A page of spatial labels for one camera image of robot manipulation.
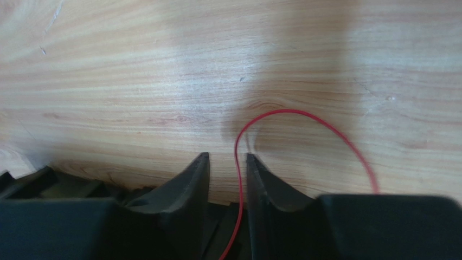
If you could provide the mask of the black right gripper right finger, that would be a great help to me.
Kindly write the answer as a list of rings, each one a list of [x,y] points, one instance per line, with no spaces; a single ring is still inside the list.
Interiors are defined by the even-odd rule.
[[[322,207],[274,175],[254,154],[246,159],[253,259],[320,259]]]

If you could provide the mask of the black compartment organizer tray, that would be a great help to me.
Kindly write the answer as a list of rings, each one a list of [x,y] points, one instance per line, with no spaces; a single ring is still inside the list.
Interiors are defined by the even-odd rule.
[[[218,259],[239,206],[209,203],[201,237],[169,241],[128,211],[151,187],[128,191],[45,167],[1,175],[1,259]]]

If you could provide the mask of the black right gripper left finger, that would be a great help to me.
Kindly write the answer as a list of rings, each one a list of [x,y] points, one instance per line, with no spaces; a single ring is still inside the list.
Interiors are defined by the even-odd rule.
[[[200,259],[210,159],[200,153],[180,174],[126,203],[133,214],[119,259]]]

